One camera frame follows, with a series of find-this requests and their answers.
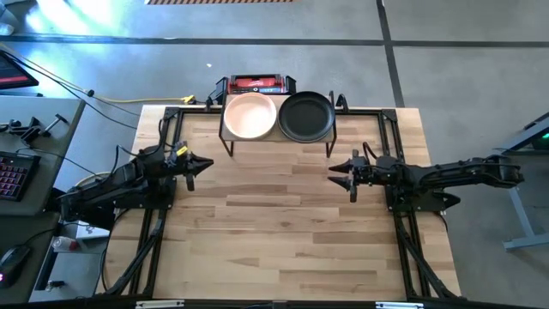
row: desk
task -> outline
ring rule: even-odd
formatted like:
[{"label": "desk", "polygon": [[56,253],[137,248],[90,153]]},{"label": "desk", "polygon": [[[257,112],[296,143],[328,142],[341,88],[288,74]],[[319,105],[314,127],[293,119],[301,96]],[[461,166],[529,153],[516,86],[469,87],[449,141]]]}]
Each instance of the desk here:
[{"label": "desk", "polygon": [[[158,142],[164,108],[143,107],[134,151]],[[397,115],[407,163],[429,165],[419,111],[397,109]],[[331,174],[327,167],[346,161],[363,141],[381,153],[375,119],[337,116],[338,138],[330,159],[322,143],[294,142],[238,142],[231,158],[218,138],[219,121],[219,115],[184,116],[182,140],[215,163],[198,176],[193,192],[178,179],[155,298],[405,299],[383,188],[360,186],[359,201],[351,204],[348,193],[326,179]],[[106,254],[109,286],[136,254],[142,216],[142,210],[132,209],[112,232]],[[418,223],[426,260],[460,294],[442,221],[418,213]]]},{"label": "desk", "polygon": [[[54,228],[58,222],[59,214],[52,212],[32,217],[1,216],[0,254],[14,245],[24,243],[37,233]],[[53,231],[43,233],[29,243],[32,248],[31,255],[17,282],[9,288],[0,289],[0,304],[28,302],[52,237]]]},{"label": "desk", "polygon": [[[84,103],[76,99],[0,96],[0,107],[0,122],[7,123],[10,119],[15,119],[21,121],[22,125],[27,125],[34,116],[46,127],[56,119],[56,113],[66,118],[68,124],[58,123],[51,129],[50,137],[39,137],[33,142],[37,149],[65,156],[84,110]],[[25,145],[18,136],[12,136],[7,132],[0,133],[2,151],[15,152],[19,148],[25,148]],[[36,215],[42,211],[63,163],[63,159],[51,154],[31,150],[21,152],[25,155],[41,156],[39,168],[20,202],[0,200],[0,215]]]}]

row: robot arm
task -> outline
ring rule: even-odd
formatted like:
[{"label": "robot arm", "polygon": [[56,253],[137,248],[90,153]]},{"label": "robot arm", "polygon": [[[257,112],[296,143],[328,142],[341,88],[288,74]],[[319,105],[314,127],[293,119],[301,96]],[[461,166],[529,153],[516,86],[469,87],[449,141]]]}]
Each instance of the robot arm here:
[{"label": "robot arm", "polygon": [[353,150],[352,159],[329,170],[348,173],[347,177],[329,177],[336,184],[351,192],[351,202],[356,202],[357,186],[391,185],[406,197],[419,196],[430,190],[460,185],[486,184],[497,188],[512,188],[522,181],[520,167],[511,165],[507,158],[492,155],[473,158],[432,167],[419,167],[399,162],[390,156],[377,158],[371,165],[367,156],[359,156]]},{"label": "robot arm", "polygon": [[108,177],[73,187],[57,201],[64,220],[83,220],[109,229],[115,207],[161,207],[174,188],[173,176],[184,175],[187,189],[193,191],[193,178],[213,164],[191,153],[184,143],[176,144],[167,157],[162,147],[152,146]]}]

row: gray desk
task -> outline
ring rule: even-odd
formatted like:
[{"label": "gray desk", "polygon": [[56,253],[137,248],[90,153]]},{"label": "gray desk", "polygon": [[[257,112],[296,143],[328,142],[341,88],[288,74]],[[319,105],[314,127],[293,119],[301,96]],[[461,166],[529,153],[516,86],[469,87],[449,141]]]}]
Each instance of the gray desk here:
[{"label": "gray desk", "polygon": [[[16,119],[20,120],[22,125],[27,125],[30,118],[34,116],[42,125],[47,126],[55,120],[55,114],[58,113],[65,117],[69,123],[58,123],[51,130],[50,137],[37,138],[33,142],[33,146],[65,156],[84,106],[84,103],[78,99],[0,96],[0,108],[2,108],[0,123]],[[7,132],[0,133],[0,150],[15,152],[24,147],[18,136],[11,136]],[[36,215],[41,212],[63,163],[63,159],[55,155],[32,150],[22,150],[21,152],[26,155],[39,155],[42,159],[40,159],[38,171],[28,186],[24,198],[20,202],[0,200],[0,215]]]},{"label": "gray desk", "polygon": [[[534,122],[528,124],[524,131],[513,137],[510,141],[506,142],[503,146],[500,146],[501,151],[498,151],[498,155],[547,155],[545,150],[529,150],[518,151],[524,146],[529,145],[534,139],[538,139],[547,133],[549,129],[549,112],[545,115],[535,119]],[[513,206],[515,206],[516,214],[524,230],[524,237],[518,239],[512,239],[504,241],[504,248],[506,251],[513,249],[526,248],[535,245],[549,245],[549,233],[535,233],[532,228],[531,219],[528,217],[528,213],[522,204],[521,197],[519,195],[519,187],[509,189],[509,194]]]},{"label": "gray desk", "polygon": [[[31,217],[0,216],[0,252],[3,254],[14,245],[24,243],[36,233],[54,228],[59,221],[59,214],[44,213]],[[31,240],[32,250],[15,284],[0,289],[0,304],[25,303],[33,291],[36,277],[50,247],[53,232],[43,233]]]}]

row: black metal frame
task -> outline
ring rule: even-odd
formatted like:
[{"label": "black metal frame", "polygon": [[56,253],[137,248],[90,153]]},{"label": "black metal frame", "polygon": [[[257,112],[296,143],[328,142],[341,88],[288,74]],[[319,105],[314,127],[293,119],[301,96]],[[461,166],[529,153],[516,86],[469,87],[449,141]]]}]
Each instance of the black metal frame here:
[{"label": "black metal frame", "polygon": [[[393,155],[400,161],[404,161],[404,151],[401,143],[401,135],[398,128],[398,119],[395,109],[350,109],[345,100],[345,96],[341,94],[335,104],[336,115],[356,115],[356,116],[371,116],[376,117],[379,124],[379,132],[382,141],[382,148],[384,155]],[[165,116],[170,117],[171,120],[176,119],[176,130],[172,142],[178,142],[181,137],[181,131],[183,128],[183,121],[185,114],[221,114],[222,106],[216,106],[211,108],[210,104],[204,108],[198,106],[189,107],[167,107],[165,110]],[[162,132],[167,133],[171,120],[164,123]],[[395,142],[395,154],[390,153],[389,136],[387,133],[386,125],[390,126],[392,130],[392,137]],[[389,203],[388,209],[391,209],[393,201],[392,188],[385,188],[385,195]],[[481,303],[475,301],[469,301],[461,297],[457,297],[452,294],[443,283],[437,278],[437,275],[426,262],[423,257],[421,249],[421,243],[419,239],[419,227],[415,215],[415,207],[407,209],[395,209],[393,211],[393,217],[395,221],[395,231],[397,238],[397,245],[399,248],[399,255],[401,260],[402,279],[404,281],[404,288],[406,292],[407,303],[420,303],[424,308],[507,308],[507,309],[519,309],[526,308],[523,306],[506,306],[491,303]],[[159,220],[165,221],[167,210],[159,210]],[[151,209],[145,210],[145,216],[142,222],[142,231],[138,244],[138,252],[140,248],[143,248],[148,243],[148,232],[151,224],[153,211]],[[403,218],[408,219],[409,230],[408,232],[404,226]],[[130,290],[128,295],[121,295],[120,290],[117,295],[100,294],[95,295],[92,298],[80,299],[80,300],[61,300],[52,302],[40,302],[33,304],[21,304],[21,307],[25,308],[37,307],[37,308],[72,308],[72,307],[92,307],[92,308],[134,308],[137,301],[154,300],[153,291],[154,284],[158,269],[158,263],[160,260],[160,248],[162,244],[162,234],[164,230],[164,224],[160,224],[160,237],[154,242],[154,248],[152,251],[152,258],[150,262],[150,268],[147,277],[147,283],[141,293],[138,293],[138,284],[141,278],[141,265],[138,266],[138,270],[131,278]],[[410,265],[407,259],[407,254],[414,258],[419,270],[420,281],[420,294],[417,294],[413,282]],[[437,293],[439,298],[431,297],[431,287]],[[181,305],[187,308],[246,308],[248,306],[269,304],[272,308],[379,308],[382,302],[376,301],[273,301],[273,300],[181,300]]]}]

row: black frying pan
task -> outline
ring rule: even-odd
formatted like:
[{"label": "black frying pan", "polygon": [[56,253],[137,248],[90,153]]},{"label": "black frying pan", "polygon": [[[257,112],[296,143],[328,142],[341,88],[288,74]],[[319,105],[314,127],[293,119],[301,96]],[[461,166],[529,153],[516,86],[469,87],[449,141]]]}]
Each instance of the black frying pan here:
[{"label": "black frying pan", "polygon": [[278,112],[278,124],[295,142],[318,142],[325,138],[335,120],[334,107],[323,95],[304,91],[287,98]]}]

